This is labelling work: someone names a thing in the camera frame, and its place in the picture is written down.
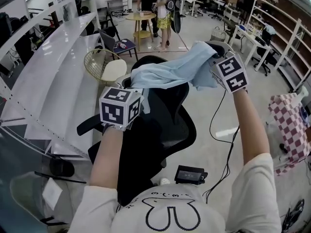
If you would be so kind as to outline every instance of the basket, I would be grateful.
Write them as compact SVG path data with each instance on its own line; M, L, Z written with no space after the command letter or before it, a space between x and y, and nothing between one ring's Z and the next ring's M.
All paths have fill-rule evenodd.
M226 37L225 32L220 30L219 27L216 27L212 30L210 40L211 41L225 41L225 37Z
M118 59L121 60L121 58L118 55L116 55L115 53L113 53L109 50L106 50L106 49L92 50L92 51L88 52L86 54L86 56L84 57L84 66L85 66L87 72L91 76L93 76L96 80L101 81L101 82L105 83L106 85L113 83L115 81L115 80L103 79L103 73L104 73L106 66L108 65L108 63L113 61L113 60L111 60L111 54L114 57L116 57L117 60ZM118 76L121 77L121 76L126 74L126 67L124 68L124 67L118 66L118 68L116 68L114 72L115 72L115 74L117 74Z

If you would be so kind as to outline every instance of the person standing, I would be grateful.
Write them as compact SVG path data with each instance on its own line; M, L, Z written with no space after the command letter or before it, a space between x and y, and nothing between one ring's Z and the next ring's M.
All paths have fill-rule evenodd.
M137 9L138 10L143 10L143 11L152 11L152 4L155 3L156 0L137 0ZM156 18L151 19L152 26L153 26L153 33L154 37L157 37L157 32L158 32L158 27L156 24ZM147 30L147 20L141 21L141 29L142 30Z
M157 0L157 27L162 31L161 45L155 47L155 50L166 50L170 45L171 37L171 13L166 9L167 0Z

